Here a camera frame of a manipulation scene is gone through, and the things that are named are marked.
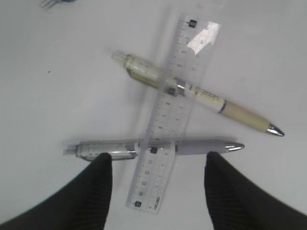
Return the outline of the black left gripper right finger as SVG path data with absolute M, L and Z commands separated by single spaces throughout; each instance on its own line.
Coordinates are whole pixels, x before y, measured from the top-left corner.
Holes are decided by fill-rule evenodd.
M 305 230 L 307 216 L 255 185 L 221 154 L 209 152 L 204 193 L 215 230 Z

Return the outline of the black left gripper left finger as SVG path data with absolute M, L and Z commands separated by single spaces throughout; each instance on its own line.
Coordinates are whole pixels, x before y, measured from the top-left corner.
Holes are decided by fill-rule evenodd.
M 78 176 L 2 230 L 102 230 L 112 195 L 112 160 L 100 154 Z

